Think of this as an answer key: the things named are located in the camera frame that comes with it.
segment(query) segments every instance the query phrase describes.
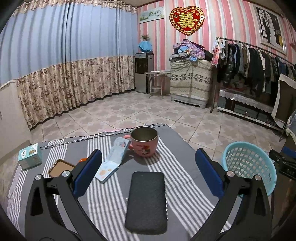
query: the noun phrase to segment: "black phone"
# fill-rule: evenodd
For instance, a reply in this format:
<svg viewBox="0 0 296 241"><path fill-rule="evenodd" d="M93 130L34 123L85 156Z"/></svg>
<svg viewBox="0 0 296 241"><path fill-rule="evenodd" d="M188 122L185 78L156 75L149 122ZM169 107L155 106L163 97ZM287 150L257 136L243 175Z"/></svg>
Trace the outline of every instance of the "black phone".
<svg viewBox="0 0 296 241"><path fill-rule="evenodd" d="M128 197L125 227L137 234L167 230L165 179L162 172L134 172Z"/></svg>

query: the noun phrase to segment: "pink striped wallpaper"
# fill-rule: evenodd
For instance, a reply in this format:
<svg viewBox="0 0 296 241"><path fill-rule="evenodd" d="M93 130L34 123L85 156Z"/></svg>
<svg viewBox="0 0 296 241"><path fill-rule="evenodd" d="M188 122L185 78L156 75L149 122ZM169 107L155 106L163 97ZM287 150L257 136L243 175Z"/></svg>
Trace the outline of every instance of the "pink striped wallpaper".
<svg viewBox="0 0 296 241"><path fill-rule="evenodd" d="M175 7L191 5L202 8L206 19L196 33L186 36L173 28L169 21L169 14ZM138 25L139 41L143 34L150 36L155 70L170 68L168 58L173 52L173 44L183 38L203 45L210 52L217 36L261 46L259 25L254 7L250 2L243 0L162 0L138 8L138 13L162 6L165 9L164 19ZM294 43L296 40L296 32L286 18L282 18L281 22L284 28L286 56L264 45L261 47L296 63L296 52L290 46L290 43Z"/></svg>

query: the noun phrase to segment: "small metal table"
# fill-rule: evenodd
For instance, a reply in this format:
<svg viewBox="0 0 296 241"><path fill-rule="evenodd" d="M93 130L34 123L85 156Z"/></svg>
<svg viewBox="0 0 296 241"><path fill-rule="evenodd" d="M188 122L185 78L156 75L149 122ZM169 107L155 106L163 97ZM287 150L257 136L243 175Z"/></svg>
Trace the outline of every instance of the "small metal table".
<svg viewBox="0 0 296 241"><path fill-rule="evenodd" d="M149 93L149 98L151 97L151 92L152 92L152 89L158 89L160 90L160 93L161 93L161 97L163 98L163 90L162 90L162 85L163 85L163 80L164 80L164 77L167 77L169 74L171 73L170 70L160 70L160 71L151 71L151 72L145 72L144 74L148 75L149 77L149 82L150 82L150 93ZM151 76L160 76L160 86L153 86L152 85L152 79L151 79Z"/></svg>

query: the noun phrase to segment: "metal screw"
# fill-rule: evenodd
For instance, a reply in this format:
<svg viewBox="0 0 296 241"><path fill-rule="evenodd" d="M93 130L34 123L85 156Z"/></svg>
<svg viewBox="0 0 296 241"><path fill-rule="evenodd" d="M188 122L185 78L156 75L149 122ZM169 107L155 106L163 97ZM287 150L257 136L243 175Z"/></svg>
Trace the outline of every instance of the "metal screw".
<svg viewBox="0 0 296 241"><path fill-rule="evenodd" d="M229 177L234 177L234 172L233 171L228 171L227 172L227 176L229 176Z"/></svg>
<svg viewBox="0 0 296 241"><path fill-rule="evenodd" d="M42 176L41 176L41 174L38 174L38 175L36 175L36 176L35 176L35 180L37 180L37 181L38 181L38 180L40 180L40 179L41 179L41 177L42 177Z"/></svg>
<svg viewBox="0 0 296 241"><path fill-rule="evenodd" d="M62 173L62 176L63 177L67 177L69 175L70 175L70 172L69 171L63 171L63 173Z"/></svg>
<svg viewBox="0 0 296 241"><path fill-rule="evenodd" d="M261 181L261 176L260 175L255 175L255 179L257 180L257 181Z"/></svg>

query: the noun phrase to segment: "red heart decoration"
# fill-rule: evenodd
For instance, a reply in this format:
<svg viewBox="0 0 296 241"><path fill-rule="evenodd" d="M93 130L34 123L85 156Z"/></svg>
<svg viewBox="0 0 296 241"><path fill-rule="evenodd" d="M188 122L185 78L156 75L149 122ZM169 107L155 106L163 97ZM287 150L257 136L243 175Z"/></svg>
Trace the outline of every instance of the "red heart decoration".
<svg viewBox="0 0 296 241"><path fill-rule="evenodd" d="M176 7L170 13L170 23L186 35L195 33L204 23L204 12L196 6Z"/></svg>

